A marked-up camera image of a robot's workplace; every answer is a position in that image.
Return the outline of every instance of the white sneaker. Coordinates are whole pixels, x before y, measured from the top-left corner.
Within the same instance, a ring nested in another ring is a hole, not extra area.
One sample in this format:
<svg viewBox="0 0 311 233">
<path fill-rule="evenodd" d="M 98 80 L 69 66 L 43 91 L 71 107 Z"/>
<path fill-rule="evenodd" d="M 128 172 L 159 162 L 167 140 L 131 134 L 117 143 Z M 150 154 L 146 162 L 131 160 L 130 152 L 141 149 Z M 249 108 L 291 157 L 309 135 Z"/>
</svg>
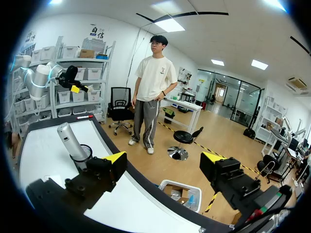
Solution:
<svg viewBox="0 0 311 233">
<path fill-rule="evenodd" d="M 132 138 L 128 141 L 128 144 L 130 145 L 130 146 L 133 146 L 133 145 L 135 145 L 136 144 L 136 141 L 134 141 Z"/>
<path fill-rule="evenodd" d="M 147 153 L 148 154 L 153 154 L 154 153 L 154 149 L 153 148 L 148 148 L 147 149 Z"/>
</svg>

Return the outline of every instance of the fluorescent light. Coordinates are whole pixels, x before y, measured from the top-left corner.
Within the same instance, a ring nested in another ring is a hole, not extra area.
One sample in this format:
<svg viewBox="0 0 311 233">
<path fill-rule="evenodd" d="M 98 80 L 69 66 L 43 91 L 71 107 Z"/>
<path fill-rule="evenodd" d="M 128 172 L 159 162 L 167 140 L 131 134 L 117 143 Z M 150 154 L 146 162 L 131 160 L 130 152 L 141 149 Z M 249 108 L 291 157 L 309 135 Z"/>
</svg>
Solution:
<svg viewBox="0 0 311 233">
<path fill-rule="evenodd" d="M 215 64 L 215 65 L 220 65 L 220 66 L 223 66 L 223 67 L 225 66 L 225 65 L 224 65 L 224 62 L 222 62 L 222 61 L 217 61 L 217 60 L 213 60 L 213 59 L 211 59 L 211 61 L 212 61 L 212 63 Z"/>
<path fill-rule="evenodd" d="M 184 31 L 185 30 L 173 18 L 162 20 L 162 21 L 156 22 L 155 24 L 157 26 L 159 26 L 160 28 L 162 28 L 163 30 L 165 30 L 166 32 L 168 32 L 168 33 L 179 32 L 179 31 Z"/>
<path fill-rule="evenodd" d="M 49 4 L 60 4 L 62 0 L 51 0 Z"/>
<path fill-rule="evenodd" d="M 256 61 L 256 60 L 253 60 L 252 66 L 257 67 L 259 69 L 263 69 L 263 70 L 265 70 L 268 67 L 267 64 L 259 62 L 259 61 Z"/>
<path fill-rule="evenodd" d="M 286 12 L 285 8 L 282 6 L 282 4 L 278 0 L 264 0 L 264 1 L 269 3 L 270 5 L 276 6 L 276 7 L 280 8 Z"/>
</svg>

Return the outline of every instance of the glasses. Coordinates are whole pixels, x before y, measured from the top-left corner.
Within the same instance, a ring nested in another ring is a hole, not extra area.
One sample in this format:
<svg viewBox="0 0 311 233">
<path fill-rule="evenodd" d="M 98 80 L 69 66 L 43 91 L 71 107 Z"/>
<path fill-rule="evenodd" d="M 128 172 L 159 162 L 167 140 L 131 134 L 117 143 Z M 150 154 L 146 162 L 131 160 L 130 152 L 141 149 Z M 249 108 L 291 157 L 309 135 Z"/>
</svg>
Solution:
<svg viewBox="0 0 311 233">
<path fill-rule="evenodd" d="M 151 42 L 151 45 L 159 46 L 159 45 L 162 45 L 162 43 L 158 43 L 158 42 Z"/>
</svg>

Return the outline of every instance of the gray sweatpants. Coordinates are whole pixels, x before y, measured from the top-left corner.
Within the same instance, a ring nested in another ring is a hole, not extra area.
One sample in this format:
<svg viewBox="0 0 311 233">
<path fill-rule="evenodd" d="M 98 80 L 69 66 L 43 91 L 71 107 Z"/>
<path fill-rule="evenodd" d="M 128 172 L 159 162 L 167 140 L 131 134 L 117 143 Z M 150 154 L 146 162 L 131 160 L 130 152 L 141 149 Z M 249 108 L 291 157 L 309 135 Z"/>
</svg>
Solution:
<svg viewBox="0 0 311 233">
<path fill-rule="evenodd" d="M 134 136 L 133 141 L 140 140 L 140 129 L 142 122 L 145 121 L 145 132 L 143 143 L 146 148 L 154 147 L 154 137 L 156 133 L 156 119 L 160 109 L 160 101 L 152 100 L 148 102 L 136 100 L 134 116 Z"/>
</svg>

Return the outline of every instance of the black hair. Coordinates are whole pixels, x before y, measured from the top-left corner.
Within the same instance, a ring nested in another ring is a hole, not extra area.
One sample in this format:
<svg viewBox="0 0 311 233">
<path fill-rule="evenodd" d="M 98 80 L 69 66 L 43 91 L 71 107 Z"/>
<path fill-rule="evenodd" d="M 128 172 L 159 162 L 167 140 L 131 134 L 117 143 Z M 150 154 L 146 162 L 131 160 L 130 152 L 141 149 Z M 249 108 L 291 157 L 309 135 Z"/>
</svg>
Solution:
<svg viewBox="0 0 311 233">
<path fill-rule="evenodd" d="M 162 45 L 167 45 L 169 43 L 167 39 L 162 35 L 154 35 L 153 37 L 151 37 L 150 43 L 153 41 L 157 43 L 162 43 Z"/>
</svg>

